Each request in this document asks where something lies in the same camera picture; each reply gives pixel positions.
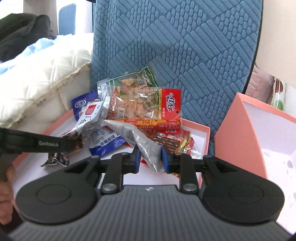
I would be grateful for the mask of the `person's left hand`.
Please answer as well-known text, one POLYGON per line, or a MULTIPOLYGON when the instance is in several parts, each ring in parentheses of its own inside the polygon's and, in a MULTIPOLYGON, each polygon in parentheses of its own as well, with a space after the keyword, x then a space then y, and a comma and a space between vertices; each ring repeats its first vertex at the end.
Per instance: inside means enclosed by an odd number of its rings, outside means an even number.
POLYGON ((1 225, 7 225, 12 220, 13 214, 13 187, 12 181, 15 177, 16 170, 10 166, 6 171, 6 181, 1 180, 1 199, 0 199, 0 221, 1 225))

